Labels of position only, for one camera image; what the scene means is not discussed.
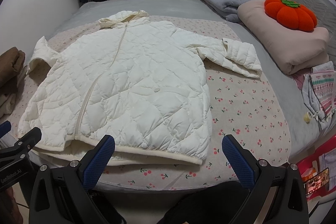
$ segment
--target gray bed sheet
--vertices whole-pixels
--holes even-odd
[[[204,19],[212,21],[225,21],[200,0],[110,0],[103,3],[87,3],[83,5],[69,20],[58,27],[49,37],[58,32],[94,22],[103,17],[109,17],[122,10],[145,10],[150,15],[181,17],[190,19]],[[319,132],[315,120],[305,123],[303,116],[308,112],[303,103],[300,90],[292,77],[284,75],[276,66],[268,52],[258,39],[244,26],[226,22],[243,42],[254,45],[260,60],[263,72],[270,82],[291,133],[291,156],[312,145],[319,137],[326,134]]]

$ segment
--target pink cloth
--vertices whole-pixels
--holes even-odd
[[[292,77],[299,90],[302,90],[303,82],[305,80],[304,75],[307,73],[311,73],[311,68],[301,69],[297,71],[296,73],[292,74]]]

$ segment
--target zipper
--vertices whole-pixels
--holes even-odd
[[[136,15],[135,15],[129,22],[131,22],[132,20],[134,20],[135,18],[137,18],[138,15],[139,15],[139,13],[140,13],[140,11],[139,11],[139,12],[138,12],[138,13],[137,13],[137,14],[136,14]],[[121,36],[121,39],[120,39],[120,42],[119,42],[119,45],[118,45],[118,50],[117,50],[117,52],[116,52],[116,54],[115,54],[115,56],[114,56],[114,58],[113,58],[113,61],[112,61],[111,65],[108,67],[108,69],[112,67],[114,61],[115,61],[116,58],[117,58],[117,55],[118,55],[118,53],[119,53],[119,50],[120,50],[120,47],[121,47],[121,43],[122,43],[122,41],[123,41],[123,39],[124,39],[124,36],[125,36],[125,33],[126,33],[126,30],[127,30],[128,23],[129,23],[129,22],[126,23],[124,33],[123,33],[123,35]],[[90,97],[91,97],[91,94],[92,94],[92,92],[93,92],[93,88],[95,87],[96,83],[98,82],[99,78],[100,78],[102,75],[103,75],[103,73],[100,74],[100,75],[93,81],[93,83],[91,84],[91,86],[90,86],[90,88],[89,88],[89,90],[88,90],[88,92],[87,92],[87,94],[86,94],[86,96],[85,96],[85,98],[84,98],[84,101],[83,101],[81,110],[79,111],[79,115],[78,115],[78,118],[77,118],[76,127],[75,127],[75,132],[74,132],[74,134],[73,134],[73,135],[74,135],[73,138],[74,138],[75,140],[76,140],[76,136],[78,135],[78,133],[79,133],[79,131],[80,131],[80,129],[81,129],[81,125],[82,125],[82,121],[83,121],[84,112],[85,112],[85,110],[86,110],[87,104],[88,104],[89,99],[90,99]]]

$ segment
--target green pumpkin stem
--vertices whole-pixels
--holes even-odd
[[[291,8],[299,8],[300,4],[292,0],[281,0],[281,2]]]

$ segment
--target cherry print sheet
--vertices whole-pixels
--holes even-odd
[[[191,20],[183,18],[151,16],[153,21],[168,20],[179,28],[198,34],[240,40],[224,22]],[[95,32],[98,24],[86,24],[62,33],[49,41],[49,45],[62,51],[78,37]],[[207,83],[211,94],[213,131],[207,159],[201,166],[171,165],[121,165],[107,167],[100,182],[130,189],[180,190],[204,188],[218,183],[236,180],[222,150],[221,141],[232,134],[239,143],[257,158],[279,166],[288,160],[291,139],[287,122],[274,91],[262,74],[260,80],[246,78],[224,69],[209,60],[204,61]],[[26,104],[39,83],[48,73],[48,65],[40,66],[25,79],[22,96],[14,112],[7,117],[12,123],[12,135]],[[51,156],[41,156],[55,165],[67,164]]]

